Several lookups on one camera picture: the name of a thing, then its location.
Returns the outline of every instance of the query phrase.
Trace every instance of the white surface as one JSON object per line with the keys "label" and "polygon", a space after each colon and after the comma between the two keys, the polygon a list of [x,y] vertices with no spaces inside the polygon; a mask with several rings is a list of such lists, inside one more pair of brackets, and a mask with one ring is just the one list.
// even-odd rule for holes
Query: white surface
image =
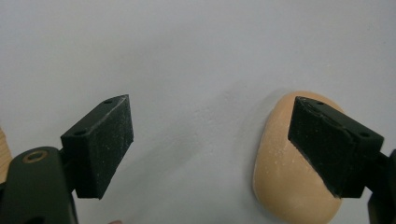
{"label": "white surface", "polygon": [[[80,223],[279,223],[251,190],[279,97],[322,93],[396,147],[395,1],[0,1],[0,125],[12,154],[61,147],[128,93],[135,142]],[[365,191],[333,223],[368,223]]]}

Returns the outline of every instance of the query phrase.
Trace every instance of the egg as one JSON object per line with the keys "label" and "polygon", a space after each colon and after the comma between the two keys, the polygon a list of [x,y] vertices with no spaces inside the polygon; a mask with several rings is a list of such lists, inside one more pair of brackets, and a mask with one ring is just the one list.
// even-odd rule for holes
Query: egg
{"label": "egg", "polygon": [[268,118],[257,153],[253,189],[262,206],[289,223],[328,223],[342,200],[288,140],[294,98],[303,96],[342,109],[330,99],[309,91],[283,96]]}

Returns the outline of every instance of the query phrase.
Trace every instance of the small brown object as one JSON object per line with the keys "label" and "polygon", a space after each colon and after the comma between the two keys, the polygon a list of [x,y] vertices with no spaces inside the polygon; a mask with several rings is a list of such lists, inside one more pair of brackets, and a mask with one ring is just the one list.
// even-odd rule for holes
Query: small brown object
{"label": "small brown object", "polygon": [[7,145],[6,136],[0,129],[0,183],[6,181],[8,166],[11,161],[12,158]]}
{"label": "small brown object", "polygon": [[308,91],[292,92],[279,100],[265,125],[253,189],[267,210],[288,223],[328,223],[342,200],[332,196],[318,173],[288,140],[296,96],[319,100],[342,111],[331,100]]}

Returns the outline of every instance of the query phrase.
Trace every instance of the brown egg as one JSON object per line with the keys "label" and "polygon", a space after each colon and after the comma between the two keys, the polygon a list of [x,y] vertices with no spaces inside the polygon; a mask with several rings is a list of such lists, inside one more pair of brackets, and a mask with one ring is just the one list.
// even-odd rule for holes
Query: brown egg
{"label": "brown egg", "polygon": [[296,96],[319,100],[342,111],[333,101],[313,92],[285,95],[267,120],[257,154],[253,189],[267,210],[289,223],[328,223],[342,200],[332,196],[318,173],[288,140]]}

